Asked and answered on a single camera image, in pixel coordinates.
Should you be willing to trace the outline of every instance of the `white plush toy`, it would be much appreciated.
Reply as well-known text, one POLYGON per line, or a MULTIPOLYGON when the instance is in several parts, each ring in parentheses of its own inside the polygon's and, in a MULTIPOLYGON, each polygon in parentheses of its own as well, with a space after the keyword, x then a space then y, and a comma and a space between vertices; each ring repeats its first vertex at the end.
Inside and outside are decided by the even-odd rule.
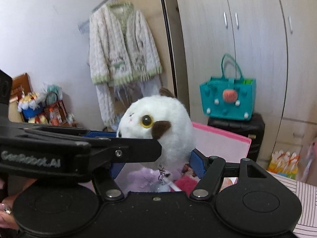
POLYGON ((144 97, 128 108, 120 121, 117 137, 157 139, 162 146, 162 155, 156 162, 142 163, 154 170, 159 165, 167 170, 183 168, 195 148, 188 113, 165 88, 160 89, 160 95, 144 97))

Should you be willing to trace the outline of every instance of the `wooden headboard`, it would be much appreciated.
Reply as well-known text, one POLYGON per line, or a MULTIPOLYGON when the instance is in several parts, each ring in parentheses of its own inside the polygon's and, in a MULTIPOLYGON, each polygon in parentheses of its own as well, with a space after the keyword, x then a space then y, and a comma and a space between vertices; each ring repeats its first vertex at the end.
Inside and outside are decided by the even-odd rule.
POLYGON ((29 76, 27 73, 23 73, 13 79, 10 98, 18 97, 18 100, 20 100, 22 91, 24 91, 24 94, 26 95, 31 92, 29 76))

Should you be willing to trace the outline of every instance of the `red plush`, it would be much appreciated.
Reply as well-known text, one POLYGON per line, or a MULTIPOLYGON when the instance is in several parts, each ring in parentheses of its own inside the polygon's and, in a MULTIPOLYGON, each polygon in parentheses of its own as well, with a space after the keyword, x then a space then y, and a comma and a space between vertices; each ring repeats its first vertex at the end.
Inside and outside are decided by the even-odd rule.
POLYGON ((188 175, 183 175, 180 179, 174 182, 174 184, 182 191, 186 192, 187 196, 191 194, 198 181, 192 179, 188 175))

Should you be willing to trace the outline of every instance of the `black suitcase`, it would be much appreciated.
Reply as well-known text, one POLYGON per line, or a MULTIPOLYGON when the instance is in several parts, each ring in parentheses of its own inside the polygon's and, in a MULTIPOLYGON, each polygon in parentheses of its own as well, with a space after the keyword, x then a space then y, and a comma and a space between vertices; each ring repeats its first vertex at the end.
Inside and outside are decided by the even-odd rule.
POLYGON ((247 158, 256 162, 265 130, 265 123, 260 114, 253 114, 250 121, 236 121, 210 117, 208 126, 233 132, 252 139, 247 158))

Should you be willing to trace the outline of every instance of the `human hand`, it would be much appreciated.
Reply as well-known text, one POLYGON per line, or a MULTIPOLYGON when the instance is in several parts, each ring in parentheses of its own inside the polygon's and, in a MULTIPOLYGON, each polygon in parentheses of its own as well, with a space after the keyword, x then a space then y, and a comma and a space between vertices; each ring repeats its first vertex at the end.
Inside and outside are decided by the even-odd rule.
POLYGON ((11 211, 13 202, 15 199, 24 191, 26 190, 29 186, 31 186, 36 179, 28 179, 25 181, 22 191, 15 194, 11 195, 9 197, 6 197, 0 204, 0 228, 11 228, 11 229, 19 229, 17 223, 15 222, 15 219, 12 215, 12 213, 8 214, 5 211, 9 209, 11 211))

